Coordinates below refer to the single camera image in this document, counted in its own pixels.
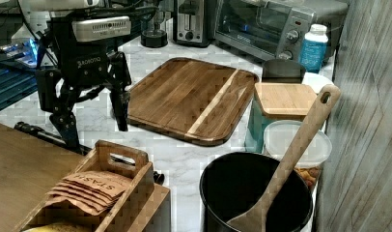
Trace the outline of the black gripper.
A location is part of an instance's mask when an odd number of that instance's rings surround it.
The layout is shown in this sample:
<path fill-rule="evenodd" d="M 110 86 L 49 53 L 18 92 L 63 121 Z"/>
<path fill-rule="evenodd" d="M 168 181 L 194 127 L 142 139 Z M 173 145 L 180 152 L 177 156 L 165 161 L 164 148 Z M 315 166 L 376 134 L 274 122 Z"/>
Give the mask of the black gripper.
<path fill-rule="evenodd" d="M 106 88 L 111 91 L 113 115 L 120 131 L 127 131 L 127 109 L 131 84 L 125 55 L 111 44 L 114 39 L 81 43 L 73 34 L 72 16 L 53 17 L 42 33 L 38 48 L 36 78 L 42 110 L 68 148 L 79 149 L 76 118 L 78 102 L 94 98 Z"/>

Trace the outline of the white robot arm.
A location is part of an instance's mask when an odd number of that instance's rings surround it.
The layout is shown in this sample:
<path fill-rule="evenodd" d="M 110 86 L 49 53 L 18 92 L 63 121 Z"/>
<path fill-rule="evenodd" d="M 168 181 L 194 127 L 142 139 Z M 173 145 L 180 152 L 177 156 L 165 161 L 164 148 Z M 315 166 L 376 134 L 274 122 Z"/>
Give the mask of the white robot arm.
<path fill-rule="evenodd" d="M 48 12 L 47 28 L 39 33 L 37 81 L 40 107 L 60 133 L 64 146 L 79 151 L 78 102 L 91 100 L 103 89 L 110 99 L 118 129 L 127 130 L 131 78 L 126 56 L 109 51 L 109 42 L 130 33 L 130 8 L 114 8 L 107 0 L 20 0 L 33 12 Z"/>

